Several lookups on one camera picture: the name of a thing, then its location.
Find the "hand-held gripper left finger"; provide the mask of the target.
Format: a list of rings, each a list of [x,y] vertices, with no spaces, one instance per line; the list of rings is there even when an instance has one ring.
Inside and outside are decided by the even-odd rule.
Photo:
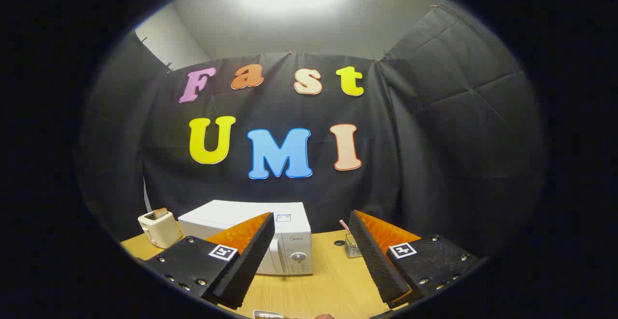
[[[269,249],[274,222],[266,212],[208,238],[185,236],[144,266],[194,297],[237,309]]]

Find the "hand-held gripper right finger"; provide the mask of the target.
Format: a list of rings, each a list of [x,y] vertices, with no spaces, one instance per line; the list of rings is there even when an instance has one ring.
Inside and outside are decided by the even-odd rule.
[[[418,236],[361,211],[350,213],[348,226],[390,309],[443,292],[482,262],[441,234]]]

